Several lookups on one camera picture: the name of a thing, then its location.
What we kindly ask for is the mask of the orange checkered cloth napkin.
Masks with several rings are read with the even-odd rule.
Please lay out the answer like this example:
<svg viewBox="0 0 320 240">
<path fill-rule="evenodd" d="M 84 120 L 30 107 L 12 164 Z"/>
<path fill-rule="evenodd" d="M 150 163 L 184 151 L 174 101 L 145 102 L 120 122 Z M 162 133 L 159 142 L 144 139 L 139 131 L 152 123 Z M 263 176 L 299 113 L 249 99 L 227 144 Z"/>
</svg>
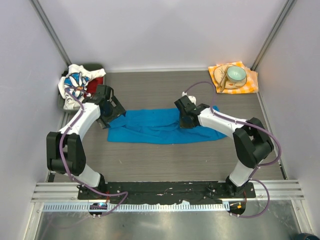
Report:
<svg viewBox="0 0 320 240">
<path fill-rule="evenodd" d="M 217 88 L 218 84 L 214 82 L 214 70 L 221 65 L 226 65 L 226 64 L 234 64 L 238 67 L 244 68 L 246 72 L 246 77 L 247 81 L 246 84 L 243 87 L 240 87 L 238 89 L 225 89 L 223 92 L 220 92 L 219 88 Z M 218 94 L 252 94 L 252 93 L 257 93 L 259 91 L 259 84 L 258 84 L 258 73 L 255 71 L 250 70 L 250 68 L 246 67 L 241 61 L 236 61 L 236 62 L 230 62 L 230 63 L 225 63 L 225 64 L 217 64 L 214 66 L 209 66 L 208 67 L 208 72 L 211 77 L 212 83 L 214 84 L 216 88 L 216 92 Z"/>
</svg>

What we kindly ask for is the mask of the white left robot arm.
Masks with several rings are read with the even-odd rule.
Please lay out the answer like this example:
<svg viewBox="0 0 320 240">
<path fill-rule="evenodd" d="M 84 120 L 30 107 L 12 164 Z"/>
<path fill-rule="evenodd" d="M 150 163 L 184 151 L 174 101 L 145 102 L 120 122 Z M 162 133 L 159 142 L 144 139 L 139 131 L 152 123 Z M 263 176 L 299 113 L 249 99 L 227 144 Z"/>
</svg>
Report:
<svg viewBox="0 0 320 240">
<path fill-rule="evenodd" d="M 82 140 L 94 122 L 102 129 L 111 127 L 111 122 L 125 116 L 126 110 L 114 95 L 110 86 L 99 84 L 93 96 L 87 96 L 73 118 L 58 132 L 49 132 L 46 137 L 46 160 L 50 171 L 67 175 L 85 188 L 93 198 L 100 200 L 106 193 L 104 176 L 88 164 Z"/>
</svg>

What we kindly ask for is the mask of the cream floral plate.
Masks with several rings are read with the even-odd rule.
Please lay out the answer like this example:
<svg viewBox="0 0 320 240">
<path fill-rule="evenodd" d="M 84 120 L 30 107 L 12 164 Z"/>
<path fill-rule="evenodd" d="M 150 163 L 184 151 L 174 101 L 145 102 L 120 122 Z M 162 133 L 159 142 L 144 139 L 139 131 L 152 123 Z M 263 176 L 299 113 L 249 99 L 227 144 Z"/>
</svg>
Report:
<svg viewBox="0 0 320 240">
<path fill-rule="evenodd" d="M 235 64 L 223 64 L 213 71 L 214 82 L 220 92 L 223 90 L 235 90 L 247 83 L 247 73 L 243 67 Z"/>
</svg>

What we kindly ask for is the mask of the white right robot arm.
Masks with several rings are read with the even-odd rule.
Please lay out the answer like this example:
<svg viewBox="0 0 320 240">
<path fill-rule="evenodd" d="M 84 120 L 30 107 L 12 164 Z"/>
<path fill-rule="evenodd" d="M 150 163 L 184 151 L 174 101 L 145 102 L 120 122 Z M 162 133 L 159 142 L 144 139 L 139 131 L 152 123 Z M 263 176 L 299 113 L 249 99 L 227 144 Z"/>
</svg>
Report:
<svg viewBox="0 0 320 240">
<path fill-rule="evenodd" d="M 225 190 L 236 198 L 243 193 L 254 170 L 274 150 L 274 145 L 258 118 L 238 119 L 207 104 L 196 105 L 194 100 L 194 96 L 184 95 L 174 102 L 179 110 L 180 127 L 206 127 L 233 140 L 238 162 L 225 180 Z"/>
</svg>

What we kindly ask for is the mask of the blue t shirt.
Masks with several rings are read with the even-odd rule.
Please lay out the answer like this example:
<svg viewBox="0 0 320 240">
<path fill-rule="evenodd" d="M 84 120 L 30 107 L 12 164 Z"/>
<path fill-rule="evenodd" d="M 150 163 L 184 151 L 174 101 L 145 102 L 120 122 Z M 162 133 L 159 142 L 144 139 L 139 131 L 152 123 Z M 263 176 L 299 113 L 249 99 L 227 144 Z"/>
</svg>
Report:
<svg viewBox="0 0 320 240">
<path fill-rule="evenodd" d="M 176 108 L 128 110 L 109 125 L 107 140 L 114 143 L 159 145 L 217 141 L 226 137 L 217 130 L 197 126 L 180 128 Z"/>
</svg>

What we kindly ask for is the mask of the light blue ceramic bowl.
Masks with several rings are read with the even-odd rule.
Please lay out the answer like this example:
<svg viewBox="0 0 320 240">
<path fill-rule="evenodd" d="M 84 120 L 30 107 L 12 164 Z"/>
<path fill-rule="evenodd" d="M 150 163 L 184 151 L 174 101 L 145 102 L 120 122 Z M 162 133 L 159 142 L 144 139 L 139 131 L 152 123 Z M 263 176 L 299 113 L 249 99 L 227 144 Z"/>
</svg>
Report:
<svg viewBox="0 0 320 240">
<path fill-rule="evenodd" d="M 227 69 L 226 74 L 227 78 L 233 83 L 243 81 L 247 77 L 246 71 L 243 68 L 234 65 Z"/>
</svg>

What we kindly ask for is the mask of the gold fork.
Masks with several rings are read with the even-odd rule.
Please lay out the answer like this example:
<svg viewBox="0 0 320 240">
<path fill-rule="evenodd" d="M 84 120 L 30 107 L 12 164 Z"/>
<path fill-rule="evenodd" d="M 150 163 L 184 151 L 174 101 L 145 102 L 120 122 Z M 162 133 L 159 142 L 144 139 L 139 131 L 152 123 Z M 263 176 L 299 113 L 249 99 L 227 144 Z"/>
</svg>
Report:
<svg viewBox="0 0 320 240">
<path fill-rule="evenodd" d="M 226 86 L 226 78 L 227 78 L 227 71 L 228 71 L 228 66 L 224 69 L 224 71 L 220 71 L 221 73 L 221 80 L 220 83 L 218 84 L 219 92 L 222 93 L 225 89 Z"/>
</svg>

